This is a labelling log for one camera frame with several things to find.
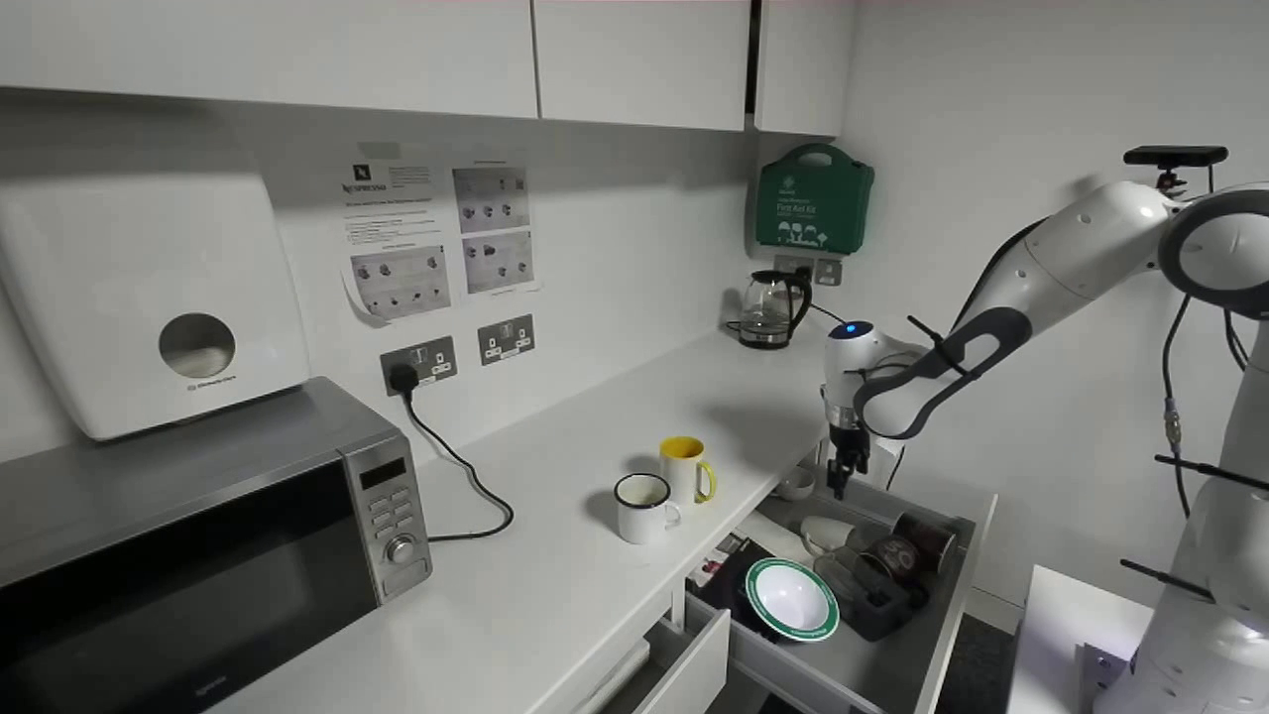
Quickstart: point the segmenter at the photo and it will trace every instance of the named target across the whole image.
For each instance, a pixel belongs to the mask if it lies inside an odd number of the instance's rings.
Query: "yellow cup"
[[[706,504],[717,493],[715,465],[706,456],[706,439],[698,435],[665,435],[662,447],[662,477],[671,478],[671,501],[675,504]]]

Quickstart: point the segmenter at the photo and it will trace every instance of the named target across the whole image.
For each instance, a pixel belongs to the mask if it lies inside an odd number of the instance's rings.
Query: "black cable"
[[[889,469],[883,493],[897,488],[897,477],[900,477],[900,469],[905,469],[905,456],[906,456],[906,447],[905,447],[905,452],[897,456],[897,465]]]
[[[1218,604],[1212,590],[1203,588],[1203,582],[1177,580],[1177,575],[1171,575],[1171,572],[1140,567],[1140,564],[1134,564],[1134,559],[1118,559],[1118,564],[1130,567],[1130,572],[1140,572],[1140,575],[1151,575],[1151,580],[1159,580],[1159,582],[1167,582],[1167,588],[1180,588],[1180,590],[1189,590],[1189,595],[1197,595],[1197,600],[1205,600],[1205,604]]]
[[[1229,309],[1225,309],[1225,350],[1229,350],[1229,356],[1233,356],[1236,369],[1246,369],[1246,365],[1253,361],[1253,356],[1246,352],[1246,346],[1240,346],[1240,334],[1236,334]]]
[[[825,309],[825,305],[807,305],[807,309],[825,313],[829,322],[844,322],[839,313],[834,313],[834,309]]]
[[[936,356],[938,356],[953,374],[958,374],[958,378],[971,382],[971,374],[958,365],[958,352],[949,346],[945,334],[936,334],[933,325],[924,325],[914,313],[906,313],[906,322],[936,346]]]
[[[1177,390],[1172,390],[1172,346],[1177,346],[1177,330],[1180,330],[1180,322],[1187,322],[1187,313],[1189,313],[1189,293],[1180,297],[1180,305],[1177,305],[1177,313],[1172,313],[1172,325],[1167,330],[1167,336],[1162,336],[1162,435],[1167,435],[1167,452],[1172,456],[1172,461],[1180,461],[1180,411],[1177,411]],[[1187,513],[1187,519],[1189,519],[1189,493],[1187,493],[1187,469],[1180,465],[1172,465],[1172,482],[1177,482],[1177,504],[1180,504],[1180,513]]]
[[[506,527],[515,523],[515,509],[511,509],[505,496],[487,493],[487,482],[480,478],[476,465],[465,461],[436,427],[427,427],[427,423],[415,415],[411,394],[399,394],[399,400],[403,400],[407,422],[411,422],[427,439],[436,439],[436,443],[468,471],[472,488],[476,488],[483,501],[491,501],[491,504],[505,513],[505,519],[499,519],[495,527],[427,535],[427,543],[491,539],[491,535],[506,530]]]
[[[1229,469],[1218,469],[1218,465],[1197,465],[1197,461],[1172,461],[1172,456],[1154,456],[1159,465],[1172,465],[1172,469],[1189,469],[1189,471],[1203,471],[1203,477],[1212,477],[1212,478],[1229,478],[1229,482],[1240,482],[1240,488],[1253,488],[1253,493],[1269,493],[1263,478],[1253,478],[1253,477],[1240,477],[1240,471],[1229,471]]]

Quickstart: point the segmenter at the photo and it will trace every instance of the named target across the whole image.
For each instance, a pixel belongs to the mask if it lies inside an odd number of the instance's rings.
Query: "green first aid box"
[[[851,252],[864,246],[872,166],[829,144],[795,148],[760,166],[757,246]]]

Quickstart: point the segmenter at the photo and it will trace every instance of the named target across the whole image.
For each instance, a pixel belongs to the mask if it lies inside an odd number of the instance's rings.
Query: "power cord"
[[[1172,456],[1172,482],[1177,482],[1177,504],[1189,519],[1189,493],[1187,493],[1187,469],[1180,469],[1180,410],[1177,410],[1177,390],[1172,390],[1172,346],[1177,346],[1177,330],[1189,313],[1189,293],[1180,297],[1172,325],[1162,336],[1162,435],[1167,435],[1167,452]]]
[[[491,535],[506,530],[506,527],[515,523],[515,509],[480,478],[480,471],[476,471],[472,461],[465,461],[436,427],[427,427],[427,423],[419,422],[419,411],[411,410],[411,390],[415,390],[415,385],[419,385],[419,374],[415,374],[411,365],[392,365],[392,369],[390,369],[390,390],[399,394],[399,406],[403,406],[407,422],[411,422],[433,443],[441,443],[446,461],[454,461],[454,465],[468,471],[472,488],[476,488],[483,501],[491,501],[491,504],[505,513],[505,519],[499,519],[495,527],[427,535],[427,543],[491,539]]]

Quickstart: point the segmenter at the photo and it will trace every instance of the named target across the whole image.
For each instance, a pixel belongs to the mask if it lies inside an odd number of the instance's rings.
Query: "white container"
[[[671,482],[649,471],[629,471],[614,482],[617,501],[617,535],[625,543],[657,543],[665,539],[682,513],[671,504]]]
[[[250,162],[0,162],[0,276],[90,439],[306,382]]]

